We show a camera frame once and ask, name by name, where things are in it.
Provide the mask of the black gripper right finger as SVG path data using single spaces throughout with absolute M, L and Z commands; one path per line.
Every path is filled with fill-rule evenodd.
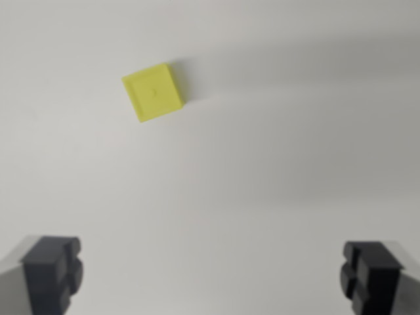
M 357 315 L 419 313 L 419 260 L 396 241 L 348 241 L 340 270 Z

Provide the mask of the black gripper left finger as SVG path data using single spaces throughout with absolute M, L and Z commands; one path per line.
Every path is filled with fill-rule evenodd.
M 65 314 L 81 287 L 81 241 L 26 236 L 1 258 L 2 314 Z

